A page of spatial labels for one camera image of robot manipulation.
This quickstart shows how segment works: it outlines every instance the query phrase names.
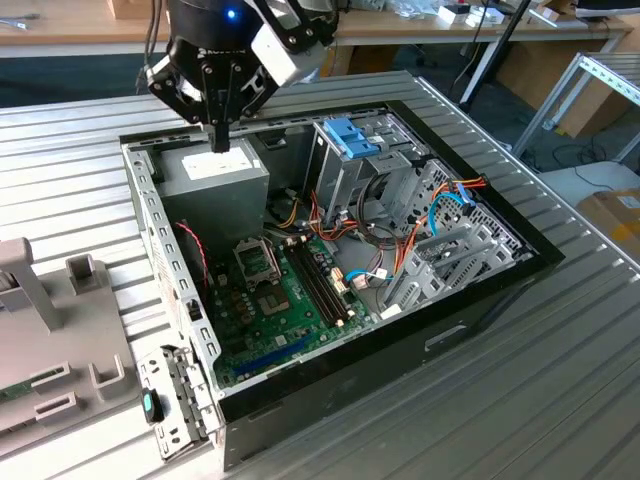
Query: ram slot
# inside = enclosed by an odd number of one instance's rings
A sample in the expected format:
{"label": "ram slot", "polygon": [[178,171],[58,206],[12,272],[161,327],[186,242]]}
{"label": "ram slot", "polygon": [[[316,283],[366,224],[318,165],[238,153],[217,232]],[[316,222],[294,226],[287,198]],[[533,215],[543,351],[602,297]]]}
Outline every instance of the ram slot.
{"label": "ram slot", "polygon": [[311,297],[311,301],[320,311],[325,325],[334,327],[338,320],[346,322],[347,309],[329,285],[307,248],[304,245],[297,245],[286,249],[285,255]]}

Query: blue wire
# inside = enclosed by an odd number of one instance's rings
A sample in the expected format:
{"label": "blue wire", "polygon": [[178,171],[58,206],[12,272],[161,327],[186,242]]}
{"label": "blue wire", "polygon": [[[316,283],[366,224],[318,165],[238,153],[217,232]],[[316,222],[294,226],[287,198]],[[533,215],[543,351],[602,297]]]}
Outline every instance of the blue wire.
{"label": "blue wire", "polygon": [[358,275],[362,275],[365,273],[369,273],[369,272],[367,272],[366,270],[353,270],[352,272],[347,273],[344,279],[347,282],[350,282],[353,279],[353,277],[357,277]]}
{"label": "blue wire", "polygon": [[464,206],[464,200],[462,200],[459,196],[453,194],[453,193],[440,193],[434,200],[433,203],[431,204],[431,206],[429,207],[429,228],[431,228],[431,233],[433,233],[433,235],[437,235],[438,234],[438,229],[436,228],[436,219],[435,219],[435,215],[436,215],[436,205],[438,204],[438,201],[440,200],[440,198],[442,197],[447,197],[450,198],[451,200],[455,200],[456,202],[458,202],[461,206]]}
{"label": "blue wire", "polygon": [[467,191],[464,189],[464,185],[462,185],[461,183],[457,183],[456,185],[458,186],[458,191],[460,192],[460,196],[462,197],[462,199],[472,207],[475,207],[476,202],[469,198],[469,195],[467,195]]}
{"label": "blue wire", "polygon": [[[350,282],[351,280],[353,280],[354,277],[357,277],[358,275],[369,275],[371,277],[376,277],[376,275],[374,273],[367,272],[366,270],[353,270],[353,271],[347,273],[345,275],[344,279],[347,282]],[[393,277],[387,277],[384,280],[393,280]]]}

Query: metal shelf frame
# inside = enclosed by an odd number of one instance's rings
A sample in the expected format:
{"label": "metal shelf frame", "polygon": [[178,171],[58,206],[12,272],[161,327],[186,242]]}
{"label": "metal shelf frame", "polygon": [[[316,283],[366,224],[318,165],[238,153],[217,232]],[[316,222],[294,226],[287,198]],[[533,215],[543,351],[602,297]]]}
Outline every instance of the metal shelf frame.
{"label": "metal shelf frame", "polygon": [[[555,115],[550,120],[546,119],[549,111],[573,85],[573,81],[580,71],[587,73],[587,80],[591,77],[597,78],[629,101],[640,106],[640,53],[578,53],[513,147],[513,153],[516,156],[522,155],[529,145],[531,137],[540,126],[544,125],[545,128],[552,129],[558,125],[564,114],[571,108],[586,86],[587,82],[584,81],[584,78],[578,81]],[[613,161],[621,162],[624,160],[639,143],[640,133],[618,153]]]}

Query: blue drive bay latch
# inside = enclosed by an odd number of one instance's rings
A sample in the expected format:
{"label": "blue drive bay latch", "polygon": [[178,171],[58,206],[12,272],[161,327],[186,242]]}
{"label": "blue drive bay latch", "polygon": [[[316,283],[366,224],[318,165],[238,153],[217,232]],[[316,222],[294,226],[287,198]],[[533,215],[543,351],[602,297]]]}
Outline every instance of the blue drive bay latch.
{"label": "blue drive bay latch", "polygon": [[370,143],[362,129],[356,127],[348,118],[325,120],[324,126],[333,140],[344,147],[349,158],[362,158],[380,153],[380,147]]}

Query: wooden desk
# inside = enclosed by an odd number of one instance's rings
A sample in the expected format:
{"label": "wooden desk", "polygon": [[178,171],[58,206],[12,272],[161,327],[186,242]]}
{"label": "wooden desk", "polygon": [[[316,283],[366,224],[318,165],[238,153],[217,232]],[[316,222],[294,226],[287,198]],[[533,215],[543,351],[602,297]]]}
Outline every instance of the wooden desk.
{"label": "wooden desk", "polygon": [[[25,13],[39,13],[41,18],[29,20],[30,29],[26,32],[0,26],[0,58],[141,53],[148,26],[146,20],[115,20],[105,0],[0,0],[0,16]],[[478,41],[489,46],[463,101],[486,68],[505,26],[485,27],[478,35]],[[606,39],[602,51],[609,52],[630,30],[630,26],[617,19],[591,29],[555,29],[523,21],[511,41]],[[341,15],[336,35],[338,48],[332,52],[339,60],[330,57],[330,70],[336,75],[347,72],[353,46],[468,43],[474,34],[474,28],[448,25],[435,16],[408,20],[392,12],[354,10]],[[164,19],[158,37],[156,51],[162,51],[168,39]]]}

